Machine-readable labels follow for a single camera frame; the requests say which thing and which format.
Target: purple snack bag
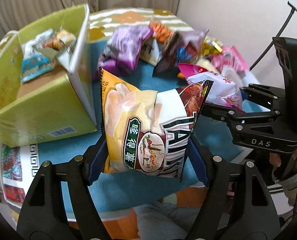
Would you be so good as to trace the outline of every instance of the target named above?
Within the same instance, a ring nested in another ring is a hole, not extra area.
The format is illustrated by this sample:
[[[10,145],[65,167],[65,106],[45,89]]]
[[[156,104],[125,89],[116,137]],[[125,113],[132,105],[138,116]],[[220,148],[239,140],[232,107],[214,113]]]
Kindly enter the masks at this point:
[[[148,26],[122,26],[115,29],[105,45],[93,79],[98,79],[102,67],[115,76],[128,75],[136,69],[142,42],[153,35]]]

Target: pink snack bag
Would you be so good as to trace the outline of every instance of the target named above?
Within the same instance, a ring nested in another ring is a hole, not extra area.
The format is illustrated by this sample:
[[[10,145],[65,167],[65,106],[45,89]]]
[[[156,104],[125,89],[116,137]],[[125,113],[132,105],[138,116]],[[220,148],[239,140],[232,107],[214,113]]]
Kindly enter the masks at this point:
[[[115,76],[128,75],[136,69],[142,42],[153,35],[148,26],[122,26],[117,28],[105,45],[93,79],[98,79],[102,67]]]
[[[186,63],[178,64],[178,68],[185,78],[208,71],[206,68],[200,67],[198,65]]]
[[[225,66],[233,68],[236,72],[249,70],[249,66],[235,46],[231,48],[222,46],[222,53],[210,56],[212,65],[220,72]]]

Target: barcode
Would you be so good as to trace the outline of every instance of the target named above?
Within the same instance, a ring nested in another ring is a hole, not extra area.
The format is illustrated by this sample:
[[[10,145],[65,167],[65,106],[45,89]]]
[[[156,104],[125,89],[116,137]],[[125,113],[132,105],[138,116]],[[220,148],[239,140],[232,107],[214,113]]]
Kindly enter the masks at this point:
[[[70,133],[76,133],[76,130],[72,126],[67,126],[53,132],[48,132],[47,134],[51,135],[52,137],[58,137],[58,136],[67,135]]]

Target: human hand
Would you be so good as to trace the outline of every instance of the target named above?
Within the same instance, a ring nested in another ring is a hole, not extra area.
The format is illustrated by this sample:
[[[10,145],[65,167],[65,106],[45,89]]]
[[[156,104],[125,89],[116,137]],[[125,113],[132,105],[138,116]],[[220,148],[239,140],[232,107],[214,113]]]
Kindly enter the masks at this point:
[[[294,166],[293,169],[294,170],[297,170],[297,149],[293,153],[292,157],[293,157],[294,160],[296,160],[296,163],[295,163],[295,166]],[[270,155],[269,155],[269,162],[272,165],[276,166],[276,167],[279,167],[282,164],[280,155],[279,154],[276,154],[276,153],[270,153]]]

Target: green label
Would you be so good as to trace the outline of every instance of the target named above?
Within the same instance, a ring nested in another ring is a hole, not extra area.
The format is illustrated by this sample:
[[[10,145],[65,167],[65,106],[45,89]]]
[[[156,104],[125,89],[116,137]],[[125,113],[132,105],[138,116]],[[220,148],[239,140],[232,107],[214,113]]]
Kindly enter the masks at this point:
[[[129,119],[127,132],[124,139],[123,159],[128,170],[135,169],[137,140],[141,130],[141,122],[136,118]]]

